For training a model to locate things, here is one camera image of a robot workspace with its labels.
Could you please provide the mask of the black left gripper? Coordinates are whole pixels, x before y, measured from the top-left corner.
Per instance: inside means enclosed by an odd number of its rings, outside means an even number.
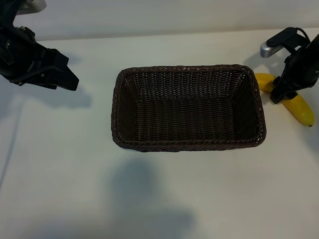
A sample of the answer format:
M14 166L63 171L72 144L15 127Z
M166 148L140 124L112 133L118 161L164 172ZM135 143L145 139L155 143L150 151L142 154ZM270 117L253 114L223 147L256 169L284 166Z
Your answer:
M15 27L17 15L38 13L44 0L2 0L0 2L0 74L11 83L38 85L48 89L76 91L79 79L67 66L69 58L56 49L45 48L27 27ZM53 71L53 81L49 79Z

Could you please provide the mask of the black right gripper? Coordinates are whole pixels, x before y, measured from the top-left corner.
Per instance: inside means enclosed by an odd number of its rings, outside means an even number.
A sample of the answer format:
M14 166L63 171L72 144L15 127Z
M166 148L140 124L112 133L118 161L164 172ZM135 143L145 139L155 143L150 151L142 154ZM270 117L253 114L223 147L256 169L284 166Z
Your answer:
M311 88L319 78L319 37L305 48L299 48L285 63L281 76L273 81L270 99L278 104L284 97L288 100L298 95L296 91Z

